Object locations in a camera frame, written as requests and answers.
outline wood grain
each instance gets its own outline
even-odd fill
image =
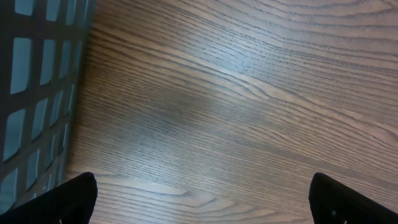
[[[315,172],[398,212],[397,7],[97,0],[69,165],[93,222],[311,222]]]

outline wooden surface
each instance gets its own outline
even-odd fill
[[[398,212],[398,2],[97,0],[68,177],[93,223],[313,223],[324,172]]]

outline black object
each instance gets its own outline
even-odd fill
[[[309,200],[315,224],[398,223],[398,214],[322,173],[313,176]]]
[[[0,223],[86,224],[93,214],[97,193],[94,175],[86,172],[0,215]]]
[[[0,214],[65,177],[94,7],[0,1]]]

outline gray basket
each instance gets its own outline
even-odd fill
[[[94,5],[0,1],[0,214],[65,176]]]

